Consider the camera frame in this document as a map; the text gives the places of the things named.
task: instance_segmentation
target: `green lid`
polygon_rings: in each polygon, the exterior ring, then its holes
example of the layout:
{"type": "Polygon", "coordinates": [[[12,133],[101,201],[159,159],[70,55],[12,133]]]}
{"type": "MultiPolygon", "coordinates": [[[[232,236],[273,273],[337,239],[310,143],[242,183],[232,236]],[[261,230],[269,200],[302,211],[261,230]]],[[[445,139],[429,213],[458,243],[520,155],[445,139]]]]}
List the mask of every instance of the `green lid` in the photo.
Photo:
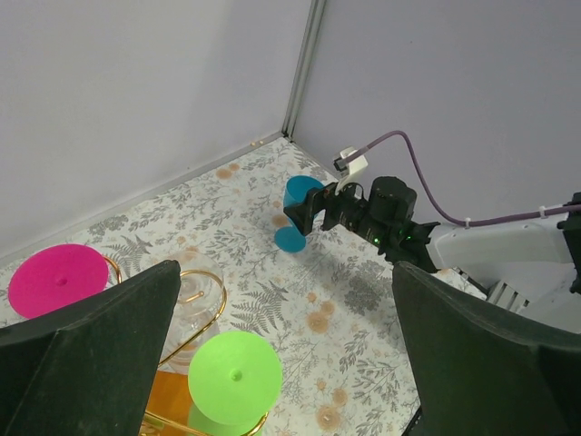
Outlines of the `green lid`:
{"type": "Polygon", "coordinates": [[[281,361],[261,336],[222,333],[193,356],[188,386],[197,408],[210,421],[256,423],[281,394],[281,361]]]}
{"type": "MultiPolygon", "coordinates": [[[[190,408],[188,414],[188,427],[211,434],[212,436],[241,436],[241,434],[248,433],[258,424],[259,420],[239,425],[224,425],[218,422],[210,421],[206,418],[195,405],[190,408]]],[[[256,436],[261,436],[262,429],[256,433],[256,436]]]]}

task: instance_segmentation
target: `pink disc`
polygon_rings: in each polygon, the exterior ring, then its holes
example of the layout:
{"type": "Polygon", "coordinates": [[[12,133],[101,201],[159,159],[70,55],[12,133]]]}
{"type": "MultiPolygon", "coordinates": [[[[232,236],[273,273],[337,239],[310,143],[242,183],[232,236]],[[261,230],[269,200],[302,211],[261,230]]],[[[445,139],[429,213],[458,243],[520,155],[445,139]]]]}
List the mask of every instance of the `pink disc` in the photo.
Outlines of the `pink disc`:
{"type": "Polygon", "coordinates": [[[91,247],[68,243],[27,259],[8,285],[8,301],[27,319],[56,311],[101,292],[109,267],[91,247]]]}

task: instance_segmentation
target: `white wall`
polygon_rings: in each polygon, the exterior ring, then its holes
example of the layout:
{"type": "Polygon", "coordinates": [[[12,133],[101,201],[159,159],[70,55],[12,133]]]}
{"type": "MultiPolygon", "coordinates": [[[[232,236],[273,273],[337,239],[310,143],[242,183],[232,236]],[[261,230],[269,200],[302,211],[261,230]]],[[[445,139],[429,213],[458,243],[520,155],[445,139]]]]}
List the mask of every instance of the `white wall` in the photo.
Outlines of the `white wall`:
{"type": "MultiPolygon", "coordinates": [[[[459,218],[567,202],[581,191],[580,23],[577,0],[330,0],[295,139],[330,164],[405,130],[459,218]]],[[[421,191],[400,139],[368,159],[367,187],[396,175],[421,191]]],[[[439,219],[423,193],[416,216],[439,219]]],[[[563,271],[538,266],[472,271],[517,289],[563,271]]]]}
{"type": "Polygon", "coordinates": [[[0,257],[278,132],[309,6],[0,2],[0,257]]]}

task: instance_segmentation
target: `table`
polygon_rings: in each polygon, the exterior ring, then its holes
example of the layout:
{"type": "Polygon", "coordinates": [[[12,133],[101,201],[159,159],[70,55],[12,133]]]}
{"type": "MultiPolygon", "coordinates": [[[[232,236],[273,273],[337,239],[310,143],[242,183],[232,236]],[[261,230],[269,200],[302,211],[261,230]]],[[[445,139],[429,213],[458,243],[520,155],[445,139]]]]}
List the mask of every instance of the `table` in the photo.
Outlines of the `table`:
{"type": "MultiPolygon", "coordinates": [[[[283,364],[282,395],[265,435],[399,435],[419,400],[391,293],[392,265],[339,227],[314,231],[301,253],[279,250],[273,236],[287,225],[284,184],[296,174],[333,180],[277,139],[63,243],[94,247],[124,277],[184,249],[218,262],[230,297],[221,330],[262,335],[283,364]]],[[[20,263],[0,270],[0,326],[22,321],[6,298],[20,263]]],[[[483,298],[452,270],[438,277],[483,298]]]]}

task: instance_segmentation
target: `blue object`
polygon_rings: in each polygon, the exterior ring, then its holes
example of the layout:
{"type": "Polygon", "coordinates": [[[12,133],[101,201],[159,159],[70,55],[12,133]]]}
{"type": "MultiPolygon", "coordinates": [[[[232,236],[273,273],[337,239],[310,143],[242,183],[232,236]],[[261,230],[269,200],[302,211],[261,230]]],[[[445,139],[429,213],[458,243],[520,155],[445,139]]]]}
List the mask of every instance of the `blue object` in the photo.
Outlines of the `blue object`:
{"type": "MultiPolygon", "coordinates": [[[[323,183],[308,175],[295,175],[287,182],[282,204],[284,207],[302,203],[307,192],[313,188],[322,188],[323,183]]],[[[289,220],[289,227],[282,227],[274,234],[274,242],[287,253],[297,253],[307,245],[307,238],[300,234],[299,229],[289,220]]]]}

